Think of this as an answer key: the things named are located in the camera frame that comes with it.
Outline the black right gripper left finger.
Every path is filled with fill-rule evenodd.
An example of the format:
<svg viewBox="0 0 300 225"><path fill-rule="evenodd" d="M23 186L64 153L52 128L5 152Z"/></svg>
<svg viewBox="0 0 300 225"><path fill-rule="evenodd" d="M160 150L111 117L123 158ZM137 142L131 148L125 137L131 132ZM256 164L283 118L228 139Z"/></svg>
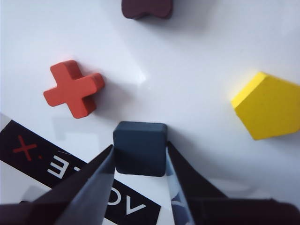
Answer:
<svg viewBox="0 0 300 225"><path fill-rule="evenodd" d="M100 225L114 180L114 149L108 146L88 164L34 200L24 225Z"/></svg>

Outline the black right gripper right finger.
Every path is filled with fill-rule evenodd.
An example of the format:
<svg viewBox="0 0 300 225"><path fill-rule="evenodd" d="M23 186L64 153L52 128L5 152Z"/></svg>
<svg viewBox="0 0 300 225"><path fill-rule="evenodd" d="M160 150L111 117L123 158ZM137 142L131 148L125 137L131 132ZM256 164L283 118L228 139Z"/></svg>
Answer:
<svg viewBox="0 0 300 225"><path fill-rule="evenodd" d="M199 174L171 142L166 175L176 225L233 225L230 199Z"/></svg>

